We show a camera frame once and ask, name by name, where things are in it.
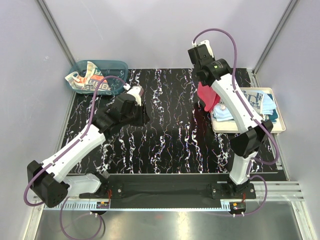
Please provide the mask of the red towel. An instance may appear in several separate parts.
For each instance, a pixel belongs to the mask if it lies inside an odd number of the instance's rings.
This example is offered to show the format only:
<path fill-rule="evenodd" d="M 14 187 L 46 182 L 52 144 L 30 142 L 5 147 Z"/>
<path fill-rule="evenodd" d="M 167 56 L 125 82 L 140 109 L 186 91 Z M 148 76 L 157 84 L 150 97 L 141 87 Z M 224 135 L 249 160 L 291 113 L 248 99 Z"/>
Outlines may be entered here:
<path fill-rule="evenodd" d="M 214 107 L 220 102 L 220 96 L 208 85 L 202 85 L 201 82 L 197 86 L 197 95 L 204 103 L 204 110 L 212 112 Z"/>

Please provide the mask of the light blue towel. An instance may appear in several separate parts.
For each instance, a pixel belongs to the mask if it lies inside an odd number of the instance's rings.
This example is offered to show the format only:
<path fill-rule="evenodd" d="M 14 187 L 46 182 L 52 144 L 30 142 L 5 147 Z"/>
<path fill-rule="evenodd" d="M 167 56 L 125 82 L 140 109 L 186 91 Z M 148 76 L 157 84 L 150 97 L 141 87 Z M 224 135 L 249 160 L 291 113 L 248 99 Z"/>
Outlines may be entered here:
<path fill-rule="evenodd" d="M 262 91 L 258 91 L 258 92 L 248 91 L 244 93 L 244 95 L 258 114 L 272 116 L 274 113 L 277 113 L 276 112 L 277 106 L 273 101 L 271 94 L 267 94 Z M 223 104 L 222 101 L 220 101 L 213 108 L 212 113 L 213 113 L 213 117 L 218 122 L 231 121 L 234 119 L 231 112 Z"/>

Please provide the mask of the white blue patterned towel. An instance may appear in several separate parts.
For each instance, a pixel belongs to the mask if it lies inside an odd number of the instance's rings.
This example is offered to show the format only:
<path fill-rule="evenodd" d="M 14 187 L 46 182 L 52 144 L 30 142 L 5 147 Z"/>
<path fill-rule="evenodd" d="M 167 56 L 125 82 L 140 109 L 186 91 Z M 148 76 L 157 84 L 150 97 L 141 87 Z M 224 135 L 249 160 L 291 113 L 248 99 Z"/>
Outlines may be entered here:
<path fill-rule="evenodd" d="M 252 108 L 260 114 L 262 112 L 264 93 L 257 92 L 252 90 L 241 89 L 245 98 L 248 100 Z M 213 113 L 216 115 L 216 118 L 225 118 L 227 115 L 231 115 L 230 111 L 226 107 L 225 103 L 221 99 L 218 104 L 213 108 Z"/>

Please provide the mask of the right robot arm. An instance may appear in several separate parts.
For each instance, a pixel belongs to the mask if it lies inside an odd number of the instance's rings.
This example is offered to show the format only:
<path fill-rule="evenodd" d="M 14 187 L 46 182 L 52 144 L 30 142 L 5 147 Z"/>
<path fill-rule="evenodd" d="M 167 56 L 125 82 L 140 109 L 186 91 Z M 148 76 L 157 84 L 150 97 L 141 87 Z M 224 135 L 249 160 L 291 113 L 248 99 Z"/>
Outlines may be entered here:
<path fill-rule="evenodd" d="M 229 64 L 222 58 L 216 60 L 209 44 L 194 43 L 188 55 L 200 82 L 221 98 L 239 131 L 239 135 L 229 142 L 234 158 L 226 187 L 230 197 L 239 198 L 250 182 L 253 159 L 268 139 L 273 123 L 264 121 L 253 109 L 236 83 Z"/>

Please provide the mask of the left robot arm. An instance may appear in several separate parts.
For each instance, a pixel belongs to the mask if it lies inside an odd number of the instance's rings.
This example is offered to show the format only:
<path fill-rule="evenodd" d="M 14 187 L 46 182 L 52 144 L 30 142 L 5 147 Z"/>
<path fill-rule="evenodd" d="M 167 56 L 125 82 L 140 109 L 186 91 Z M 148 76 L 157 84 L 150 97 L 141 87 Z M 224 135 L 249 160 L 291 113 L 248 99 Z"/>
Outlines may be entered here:
<path fill-rule="evenodd" d="M 67 197 L 103 198 L 108 193 L 108 175 L 90 172 L 69 176 L 72 168 L 96 147 L 125 126 L 142 127 L 150 120 L 142 101 L 143 89 L 135 86 L 115 97 L 114 102 L 94 113 L 85 128 L 68 144 L 41 163 L 27 166 L 28 185 L 49 208 Z"/>

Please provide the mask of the teal round laundry basket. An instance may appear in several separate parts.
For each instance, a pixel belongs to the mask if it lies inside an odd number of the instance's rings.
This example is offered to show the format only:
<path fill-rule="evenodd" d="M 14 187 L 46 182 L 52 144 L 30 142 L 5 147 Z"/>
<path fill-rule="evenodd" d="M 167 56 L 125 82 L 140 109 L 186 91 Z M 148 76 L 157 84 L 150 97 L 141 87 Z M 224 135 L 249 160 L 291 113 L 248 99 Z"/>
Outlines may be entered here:
<path fill-rule="evenodd" d="M 111 70 L 103 71 L 106 73 L 105 77 L 109 77 L 99 85 L 97 95 L 101 96 L 116 96 L 121 94 L 125 89 L 124 85 L 128 77 L 128 65 L 123 61 L 111 60 Z"/>

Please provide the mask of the white striped cloth in basket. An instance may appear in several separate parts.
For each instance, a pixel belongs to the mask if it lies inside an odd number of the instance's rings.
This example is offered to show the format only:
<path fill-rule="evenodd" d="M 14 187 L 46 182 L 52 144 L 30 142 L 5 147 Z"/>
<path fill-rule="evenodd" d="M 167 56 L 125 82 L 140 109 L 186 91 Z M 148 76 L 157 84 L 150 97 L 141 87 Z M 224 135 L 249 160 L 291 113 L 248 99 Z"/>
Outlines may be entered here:
<path fill-rule="evenodd" d="M 93 94 L 98 83 L 115 62 L 111 60 L 81 60 L 64 77 L 69 87 L 78 94 Z"/>

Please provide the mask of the white rectangular tray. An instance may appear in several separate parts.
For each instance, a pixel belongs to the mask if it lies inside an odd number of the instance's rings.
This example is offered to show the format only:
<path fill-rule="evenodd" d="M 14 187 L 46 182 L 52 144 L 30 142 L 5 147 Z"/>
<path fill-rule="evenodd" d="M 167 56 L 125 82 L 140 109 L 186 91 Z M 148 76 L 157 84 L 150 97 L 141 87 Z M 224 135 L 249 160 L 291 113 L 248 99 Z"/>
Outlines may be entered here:
<path fill-rule="evenodd" d="M 269 87 L 243 87 L 242 89 L 247 90 L 247 91 L 264 92 L 266 94 L 272 94 L 273 100 L 276 104 L 276 111 L 278 113 L 278 119 L 276 120 L 276 122 L 272 122 L 270 120 L 273 124 L 273 129 L 271 132 L 273 134 L 279 134 L 279 133 L 286 130 L 284 120 L 281 116 L 280 110 L 279 110 L 277 102 L 276 102 L 276 98 L 275 98 L 274 93 L 271 88 L 269 88 Z M 227 120 L 227 121 L 217 121 L 213 116 L 213 111 L 210 113 L 210 116 L 211 116 L 212 128 L 215 133 L 239 133 L 236 122 L 234 121 L 234 119 Z"/>

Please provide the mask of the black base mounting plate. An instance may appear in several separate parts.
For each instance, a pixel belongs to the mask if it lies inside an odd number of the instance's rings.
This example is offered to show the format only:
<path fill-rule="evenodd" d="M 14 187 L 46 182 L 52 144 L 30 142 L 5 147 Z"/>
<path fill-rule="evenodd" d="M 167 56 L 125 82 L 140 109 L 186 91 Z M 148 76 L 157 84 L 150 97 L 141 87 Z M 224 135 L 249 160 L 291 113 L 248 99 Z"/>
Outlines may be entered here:
<path fill-rule="evenodd" d="M 233 187 L 226 173 L 111 174 L 97 193 L 85 191 L 81 199 L 110 198 L 111 209 L 213 209 L 222 200 L 254 200 L 252 183 Z"/>

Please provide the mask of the teal white folded towel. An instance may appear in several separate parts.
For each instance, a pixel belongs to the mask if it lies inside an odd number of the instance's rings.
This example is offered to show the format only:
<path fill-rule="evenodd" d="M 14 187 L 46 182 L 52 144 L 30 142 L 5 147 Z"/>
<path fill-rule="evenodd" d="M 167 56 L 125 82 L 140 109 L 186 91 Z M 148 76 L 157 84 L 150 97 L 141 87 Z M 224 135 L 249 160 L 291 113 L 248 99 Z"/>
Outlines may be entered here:
<path fill-rule="evenodd" d="M 273 95 L 264 93 L 262 101 L 262 112 L 266 120 L 271 120 L 273 123 L 279 118 L 277 106 L 274 102 Z"/>

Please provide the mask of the left orange connector box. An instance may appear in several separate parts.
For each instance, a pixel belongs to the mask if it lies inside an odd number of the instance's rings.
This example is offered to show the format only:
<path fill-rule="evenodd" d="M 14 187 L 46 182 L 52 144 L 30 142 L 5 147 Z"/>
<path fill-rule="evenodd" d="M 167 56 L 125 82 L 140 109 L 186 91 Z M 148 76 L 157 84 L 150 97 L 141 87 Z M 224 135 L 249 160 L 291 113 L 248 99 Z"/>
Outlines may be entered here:
<path fill-rule="evenodd" d="M 102 200 L 96 202 L 97 209 L 109 209 L 110 208 L 110 200 Z"/>

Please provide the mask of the orange connector box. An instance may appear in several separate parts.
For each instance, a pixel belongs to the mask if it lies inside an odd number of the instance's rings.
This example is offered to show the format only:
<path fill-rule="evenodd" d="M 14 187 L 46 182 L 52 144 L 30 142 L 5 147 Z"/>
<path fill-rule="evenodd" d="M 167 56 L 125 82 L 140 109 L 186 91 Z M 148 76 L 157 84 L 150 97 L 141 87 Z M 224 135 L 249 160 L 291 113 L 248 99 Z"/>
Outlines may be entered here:
<path fill-rule="evenodd" d="M 110 200 L 102 200 L 96 202 L 97 209 L 109 209 L 110 208 Z"/>
<path fill-rule="evenodd" d="M 230 207 L 232 211 L 244 212 L 246 210 L 247 205 L 243 201 L 233 202 Z"/>

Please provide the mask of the right orange connector box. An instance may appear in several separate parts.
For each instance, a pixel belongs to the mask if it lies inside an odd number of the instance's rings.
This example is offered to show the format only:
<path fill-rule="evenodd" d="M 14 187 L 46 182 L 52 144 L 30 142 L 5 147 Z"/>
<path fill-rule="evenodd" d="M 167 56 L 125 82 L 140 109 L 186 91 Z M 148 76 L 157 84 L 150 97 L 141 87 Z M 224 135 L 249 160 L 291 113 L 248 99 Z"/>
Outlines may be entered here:
<path fill-rule="evenodd" d="M 244 212 L 246 210 L 247 205 L 243 201 L 233 202 L 230 207 L 232 211 Z"/>

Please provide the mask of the aluminium front rail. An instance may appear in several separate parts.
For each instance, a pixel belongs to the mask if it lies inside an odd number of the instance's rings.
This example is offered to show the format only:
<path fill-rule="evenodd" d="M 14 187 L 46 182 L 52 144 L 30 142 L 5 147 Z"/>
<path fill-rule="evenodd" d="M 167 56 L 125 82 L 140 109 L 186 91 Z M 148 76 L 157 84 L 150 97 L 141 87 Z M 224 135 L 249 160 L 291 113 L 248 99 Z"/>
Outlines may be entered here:
<path fill-rule="evenodd" d="M 249 199 L 249 200 L 221 200 L 221 207 L 218 208 L 212 208 L 212 209 L 191 209 L 187 210 L 185 208 L 174 208 L 173 210 L 165 209 L 159 209 L 159 210 L 150 210 L 150 209 L 143 209 L 143 210 L 133 210 L 133 209 L 112 209 L 111 208 L 111 202 L 110 202 L 110 208 L 109 209 L 97 209 L 96 204 L 97 201 L 106 201 L 110 200 L 110 198 L 107 199 L 81 199 L 76 197 L 69 198 L 66 202 L 61 202 L 59 205 L 49 208 L 47 206 L 44 206 L 45 210 L 52 210 L 52 211 L 58 211 L 60 209 L 66 210 L 66 211 L 93 211 L 93 212 L 103 212 L 103 211 L 160 211 L 160 212 L 230 212 L 231 210 L 231 204 L 234 202 L 245 202 L 246 203 L 246 211 L 248 211 L 249 204 L 258 204 L 259 206 L 262 205 L 262 203 L 266 202 L 301 202 L 303 201 L 303 195 L 300 190 L 300 187 L 295 182 L 268 182 L 263 183 L 261 181 L 253 181 L 252 184 L 254 185 L 256 198 L 255 199 Z"/>

